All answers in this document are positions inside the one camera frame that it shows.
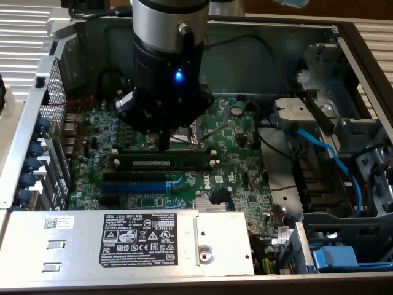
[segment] robot arm end effector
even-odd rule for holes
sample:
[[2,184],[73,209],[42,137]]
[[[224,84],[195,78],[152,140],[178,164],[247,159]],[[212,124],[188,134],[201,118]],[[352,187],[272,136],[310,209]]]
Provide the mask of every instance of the robot arm end effector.
[[157,134],[158,147],[213,104],[199,83],[209,0],[134,0],[134,91],[115,102],[135,130]]

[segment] blue pcie slot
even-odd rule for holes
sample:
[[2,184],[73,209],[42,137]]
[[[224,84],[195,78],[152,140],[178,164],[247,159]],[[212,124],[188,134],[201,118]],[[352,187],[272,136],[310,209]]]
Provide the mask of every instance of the blue pcie slot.
[[166,183],[103,184],[102,194],[167,193]]

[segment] chip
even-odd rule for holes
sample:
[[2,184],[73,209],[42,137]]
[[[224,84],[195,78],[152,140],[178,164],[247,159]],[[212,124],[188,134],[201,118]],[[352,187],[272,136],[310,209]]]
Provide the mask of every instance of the chip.
[[248,171],[256,171],[257,167],[255,164],[247,164],[247,170]]
[[256,195],[249,195],[248,196],[248,202],[249,203],[256,203],[257,202],[257,196]]
[[224,136],[233,136],[232,130],[230,130],[230,129],[225,129],[225,130],[224,130]]

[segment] printed label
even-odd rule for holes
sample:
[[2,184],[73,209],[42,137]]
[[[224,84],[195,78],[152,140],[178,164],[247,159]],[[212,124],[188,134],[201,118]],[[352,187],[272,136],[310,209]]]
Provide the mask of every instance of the printed label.
[[134,161],[134,166],[170,166],[170,161]]
[[72,229],[75,216],[57,216],[45,218],[45,229]]
[[277,240],[279,245],[283,245],[289,240],[289,226],[281,226],[278,228]]
[[99,263],[105,268],[177,266],[176,214],[105,214]]

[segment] sheet metal panel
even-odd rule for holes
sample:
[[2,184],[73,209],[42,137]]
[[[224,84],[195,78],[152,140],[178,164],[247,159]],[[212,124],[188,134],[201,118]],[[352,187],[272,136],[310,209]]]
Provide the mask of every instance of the sheet metal panel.
[[0,73],[16,99],[26,100],[39,60],[52,45],[45,28],[60,0],[1,0]]

